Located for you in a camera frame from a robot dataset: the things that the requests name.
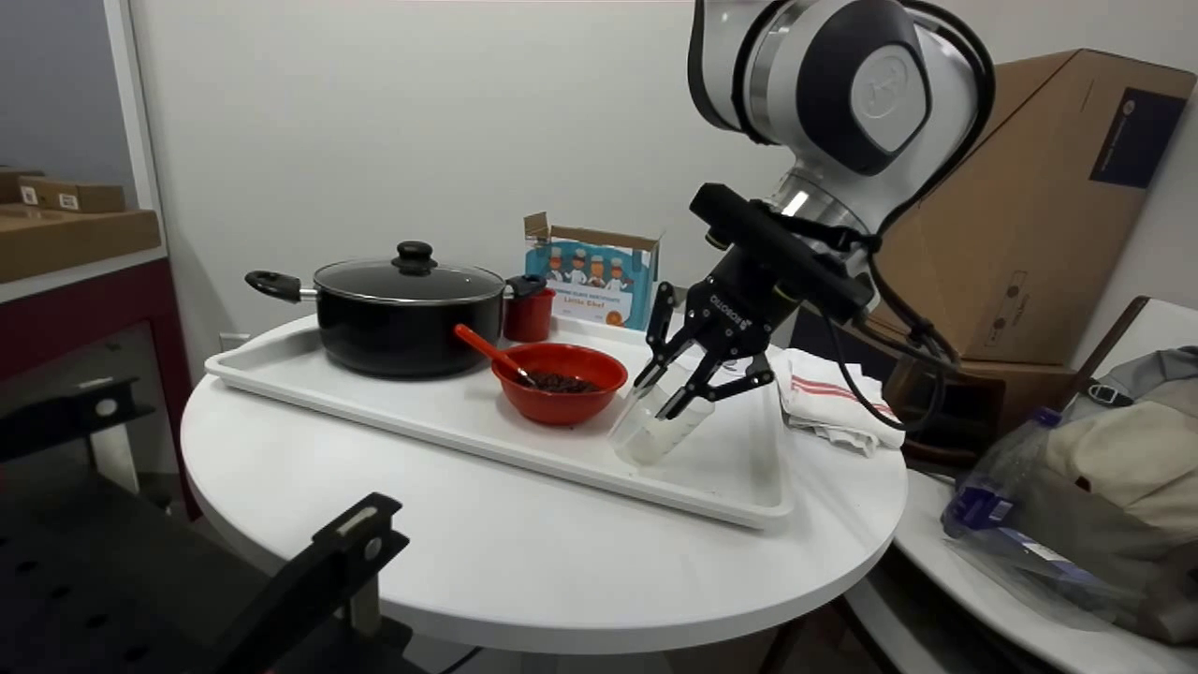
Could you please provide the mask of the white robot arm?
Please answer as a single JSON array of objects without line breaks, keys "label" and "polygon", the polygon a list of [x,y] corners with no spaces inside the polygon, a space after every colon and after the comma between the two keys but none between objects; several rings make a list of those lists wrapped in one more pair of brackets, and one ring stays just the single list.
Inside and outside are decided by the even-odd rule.
[{"label": "white robot arm", "polygon": [[845,327],[886,295],[876,252],[985,131],[998,66],[934,0],[692,0],[689,97],[795,166],[769,198],[692,195],[720,265],[656,291],[632,388],[663,421],[763,387],[795,312]]}]

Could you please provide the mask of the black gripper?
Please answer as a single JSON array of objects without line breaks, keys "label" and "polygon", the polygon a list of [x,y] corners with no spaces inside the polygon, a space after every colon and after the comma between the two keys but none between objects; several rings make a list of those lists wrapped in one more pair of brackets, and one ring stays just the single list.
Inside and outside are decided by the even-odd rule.
[{"label": "black gripper", "polygon": [[799,307],[815,307],[838,323],[858,317],[863,285],[815,253],[769,263],[747,248],[735,248],[689,291],[663,281],[643,330],[652,354],[632,387],[652,388],[661,383],[661,421],[683,421],[697,406],[720,406],[772,387],[775,372],[762,351]]}]

